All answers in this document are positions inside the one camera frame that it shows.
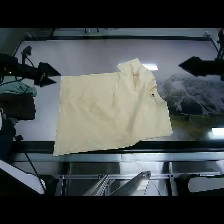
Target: yellow shirt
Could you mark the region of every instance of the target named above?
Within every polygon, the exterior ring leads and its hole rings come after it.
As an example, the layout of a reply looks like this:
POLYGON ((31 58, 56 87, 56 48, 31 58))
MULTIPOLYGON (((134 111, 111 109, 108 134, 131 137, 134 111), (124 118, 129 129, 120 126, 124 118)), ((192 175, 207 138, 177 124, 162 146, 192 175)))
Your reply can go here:
POLYGON ((138 59, 120 72, 64 77, 54 155, 117 149, 169 136, 167 103, 138 59))

